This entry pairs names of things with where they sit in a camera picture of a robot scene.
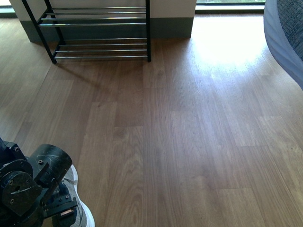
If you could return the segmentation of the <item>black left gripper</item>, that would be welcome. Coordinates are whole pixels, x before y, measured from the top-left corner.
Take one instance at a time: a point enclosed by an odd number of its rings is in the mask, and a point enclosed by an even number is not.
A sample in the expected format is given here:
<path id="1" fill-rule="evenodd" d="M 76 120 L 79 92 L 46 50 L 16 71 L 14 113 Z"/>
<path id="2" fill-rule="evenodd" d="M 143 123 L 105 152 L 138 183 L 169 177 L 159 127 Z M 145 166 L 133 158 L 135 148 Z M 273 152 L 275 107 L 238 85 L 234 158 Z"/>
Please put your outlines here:
<path id="1" fill-rule="evenodd" d="M 54 227 L 76 222 L 77 202 L 62 183 L 72 160 L 62 149 L 42 144 L 29 157 L 13 142 L 0 142 L 0 225 Z"/>

